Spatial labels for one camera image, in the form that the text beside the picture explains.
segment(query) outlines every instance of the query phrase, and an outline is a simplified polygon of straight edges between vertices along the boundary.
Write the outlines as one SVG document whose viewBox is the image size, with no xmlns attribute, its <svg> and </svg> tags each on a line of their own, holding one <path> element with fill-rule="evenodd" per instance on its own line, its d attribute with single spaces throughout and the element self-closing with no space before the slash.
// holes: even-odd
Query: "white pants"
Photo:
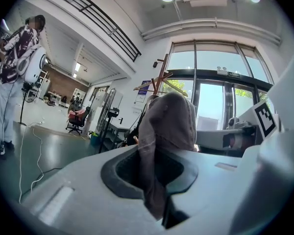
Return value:
<svg viewBox="0 0 294 235">
<path fill-rule="evenodd" d="M 24 81 L 22 79 L 18 79 L 14 83 L 0 84 L 0 143 L 1 141 L 12 141 L 14 109 L 18 94 L 21 92 L 23 82 Z"/>
</svg>

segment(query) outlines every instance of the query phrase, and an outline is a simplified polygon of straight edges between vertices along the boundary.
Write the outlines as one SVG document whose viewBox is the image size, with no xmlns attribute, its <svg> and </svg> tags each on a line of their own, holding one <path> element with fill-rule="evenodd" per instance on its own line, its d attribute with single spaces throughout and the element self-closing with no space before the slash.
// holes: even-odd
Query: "poster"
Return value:
<svg viewBox="0 0 294 235">
<path fill-rule="evenodd" d="M 151 80 L 145 80 L 142 82 L 142 85 L 146 84 L 146 83 L 150 83 L 150 82 L 151 82 Z M 145 87 L 142 87 L 141 90 L 148 90 L 148 88 L 149 88 L 149 85 L 146 85 Z M 147 91 L 141 91 L 141 90 L 138 91 L 138 95 L 146 95 L 147 94 Z"/>
<path fill-rule="evenodd" d="M 146 84 L 146 83 L 150 83 L 151 80 L 145 80 L 142 82 L 142 85 L 143 84 Z M 141 90 L 148 90 L 149 88 L 149 85 L 146 85 L 145 87 L 142 87 L 138 93 L 137 93 L 137 96 L 136 96 L 136 99 L 135 99 L 135 102 L 139 102 L 139 103 L 143 103 L 145 98 L 146 98 L 146 94 L 147 94 L 147 91 L 141 91 Z"/>
</svg>

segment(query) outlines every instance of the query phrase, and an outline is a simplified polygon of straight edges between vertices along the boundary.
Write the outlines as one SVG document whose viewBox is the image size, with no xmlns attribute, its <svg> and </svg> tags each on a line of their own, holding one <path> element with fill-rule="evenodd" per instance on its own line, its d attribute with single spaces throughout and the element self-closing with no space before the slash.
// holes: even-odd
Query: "exit sign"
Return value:
<svg viewBox="0 0 294 235">
<path fill-rule="evenodd" d="M 241 79 L 241 75 L 239 75 L 238 73 L 235 73 L 235 72 L 228 71 L 227 75 L 230 77 Z"/>
</svg>

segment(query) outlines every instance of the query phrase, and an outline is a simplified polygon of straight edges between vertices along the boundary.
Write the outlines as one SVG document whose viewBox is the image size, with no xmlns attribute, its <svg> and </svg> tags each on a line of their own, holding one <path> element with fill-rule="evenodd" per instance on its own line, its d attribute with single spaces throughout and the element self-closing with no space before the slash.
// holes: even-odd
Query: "tree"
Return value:
<svg viewBox="0 0 294 235">
<path fill-rule="evenodd" d="M 253 94 L 251 92 L 241 89 L 235 89 L 235 95 L 253 98 Z M 260 100 L 265 100 L 268 106 L 270 107 L 269 98 L 266 93 L 259 92 L 259 98 Z"/>
<path fill-rule="evenodd" d="M 180 90 L 182 90 L 183 92 L 186 92 L 186 90 L 184 90 L 184 82 L 179 82 L 178 80 L 169 80 L 169 82 L 171 84 L 173 84 L 174 86 L 178 87 Z M 175 89 L 173 89 L 172 87 L 170 87 L 169 85 L 163 83 L 163 87 L 162 87 L 162 91 L 163 92 L 176 92 Z"/>
</svg>

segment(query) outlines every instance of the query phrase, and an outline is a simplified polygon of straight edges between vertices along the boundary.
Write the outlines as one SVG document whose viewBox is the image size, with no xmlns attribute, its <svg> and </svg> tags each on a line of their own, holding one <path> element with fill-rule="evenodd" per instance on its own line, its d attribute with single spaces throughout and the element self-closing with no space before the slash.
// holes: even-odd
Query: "coat rack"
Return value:
<svg viewBox="0 0 294 235">
<path fill-rule="evenodd" d="M 168 62 L 168 58 L 169 58 L 169 54 L 166 54 L 164 60 L 162 59 L 157 59 L 157 61 L 159 62 L 162 62 L 162 67 L 160 69 L 160 73 L 159 73 L 159 76 L 156 77 L 156 78 L 152 78 L 151 79 L 151 82 L 149 83 L 146 83 L 146 84 L 142 84 L 138 87 L 135 87 L 134 88 L 134 91 L 145 91 L 145 92 L 153 92 L 153 95 L 158 95 L 158 93 L 166 93 L 166 92 L 160 92 L 159 89 L 160 89 L 160 85 L 161 85 L 161 82 L 164 82 L 165 84 L 169 85 L 171 88 L 177 90 L 178 92 L 180 92 L 182 95 L 188 97 L 187 93 L 182 91 L 181 89 L 179 89 L 177 86 L 171 84 L 167 78 L 172 76 L 173 73 L 172 72 L 168 72 L 165 70 L 166 66 L 167 66 L 167 62 Z M 151 90 L 144 90 L 144 89 L 141 89 L 147 85 L 150 85 L 152 84 L 153 86 L 153 91 Z"/>
</svg>

